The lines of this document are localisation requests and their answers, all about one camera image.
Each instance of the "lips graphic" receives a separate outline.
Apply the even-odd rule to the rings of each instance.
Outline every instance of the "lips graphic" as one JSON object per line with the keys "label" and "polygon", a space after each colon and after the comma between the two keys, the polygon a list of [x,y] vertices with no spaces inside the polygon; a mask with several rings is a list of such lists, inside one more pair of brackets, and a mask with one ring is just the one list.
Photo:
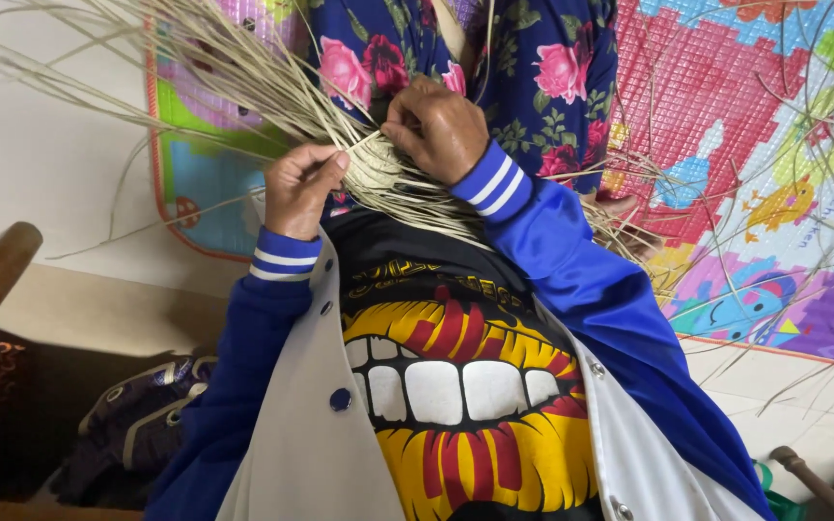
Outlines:
{"label": "lips graphic", "polygon": [[445,288],[437,296],[345,317],[347,358],[408,518],[446,519],[469,501],[555,512],[596,495],[576,359],[512,315],[486,319]]}

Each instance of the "striped cuff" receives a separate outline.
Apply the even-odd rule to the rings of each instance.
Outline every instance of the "striped cuff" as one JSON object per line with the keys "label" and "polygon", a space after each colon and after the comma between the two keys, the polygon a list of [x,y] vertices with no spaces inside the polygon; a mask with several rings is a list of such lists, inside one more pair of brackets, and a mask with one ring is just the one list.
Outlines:
{"label": "striped cuff", "polygon": [[533,193],[533,182],[492,141],[475,168],[451,191],[471,204],[485,220],[501,222],[527,204]]}
{"label": "striped cuff", "polygon": [[249,274],[269,282],[299,282],[310,279],[320,254],[320,237],[299,241],[260,228]]}

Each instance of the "jacket sleeve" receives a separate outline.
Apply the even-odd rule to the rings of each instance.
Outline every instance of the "jacket sleeve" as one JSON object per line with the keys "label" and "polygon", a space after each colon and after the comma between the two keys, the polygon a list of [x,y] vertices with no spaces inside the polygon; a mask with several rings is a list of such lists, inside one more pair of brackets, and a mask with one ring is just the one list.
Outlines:
{"label": "jacket sleeve", "polygon": [[649,277],[592,242],[578,196],[526,176],[497,143],[452,194],[485,218],[492,245],[526,273],[539,300],[613,374],[681,457],[772,518],[738,432],[691,380]]}
{"label": "jacket sleeve", "polygon": [[156,480],[146,521],[212,520],[249,447],[266,387],[292,326],[310,307],[320,239],[261,228],[249,275],[227,305],[208,389],[182,409],[185,442]]}

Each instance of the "floral fabric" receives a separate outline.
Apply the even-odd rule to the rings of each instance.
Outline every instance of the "floral fabric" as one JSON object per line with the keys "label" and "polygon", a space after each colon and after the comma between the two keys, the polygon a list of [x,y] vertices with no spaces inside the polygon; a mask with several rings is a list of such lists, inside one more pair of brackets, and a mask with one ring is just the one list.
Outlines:
{"label": "floral fabric", "polygon": [[474,42],[482,55],[471,72],[446,49],[432,0],[309,5],[318,45],[310,62],[342,108],[380,122],[390,98],[424,74],[478,103],[491,135],[528,174],[596,170],[560,182],[581,194],[598,189],[617,68],[613,0],[498,2],[491,55]]}

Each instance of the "colorful foam mat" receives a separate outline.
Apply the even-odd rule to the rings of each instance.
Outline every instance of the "colorful foam mat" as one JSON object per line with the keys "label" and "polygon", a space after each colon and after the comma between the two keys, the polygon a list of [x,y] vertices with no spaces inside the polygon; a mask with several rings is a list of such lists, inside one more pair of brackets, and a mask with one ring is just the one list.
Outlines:
{"label": "colorful foam mat", "polygon": [[[304,34],[295,3],[219,2],[262,38]],[[479,6],[458,0],[459,21],[477,19]],[[668,237],[653,261],[663,311],[687,337],[834,360],[834,2],[620,0],[618,8],[612,147],[665,175],[639,176],[614,160],[604,186],[639,195],[641,224]],[[151,107],[164,121],[235,140],[253,138],[222,113],[264,125],[203,93],[184,68],[151,63],[164,78],[148,85]],[[165,218],[262,183],[252,162],[197,141],[154,136],[153,152]],[[174,232],[204,253],[245,260],[257,226],[239,203]]]}

